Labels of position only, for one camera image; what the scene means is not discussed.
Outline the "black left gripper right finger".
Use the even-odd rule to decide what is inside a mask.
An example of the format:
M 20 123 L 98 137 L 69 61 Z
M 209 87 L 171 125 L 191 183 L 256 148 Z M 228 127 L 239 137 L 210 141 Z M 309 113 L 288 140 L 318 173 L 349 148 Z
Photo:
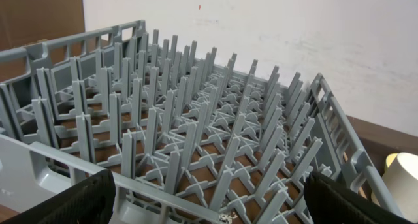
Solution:
M 303 193 L 314 223 L 411 224 L 320 172 L 309 174 Z

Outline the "white paper cup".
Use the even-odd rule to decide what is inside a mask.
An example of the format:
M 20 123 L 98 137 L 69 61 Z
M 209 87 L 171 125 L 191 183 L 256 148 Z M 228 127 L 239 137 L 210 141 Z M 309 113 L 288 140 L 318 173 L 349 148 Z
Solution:
M 398 153 L 382 179 L 405 219 L 417 223 L 417 155 Z

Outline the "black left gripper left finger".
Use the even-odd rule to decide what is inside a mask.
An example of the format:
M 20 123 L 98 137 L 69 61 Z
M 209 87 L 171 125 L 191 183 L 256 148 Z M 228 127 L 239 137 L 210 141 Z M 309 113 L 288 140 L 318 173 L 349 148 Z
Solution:
M 101 170 L 52 198 L 5 220 L 6 224 L 108 224 L 116 185 L 111 170 Z

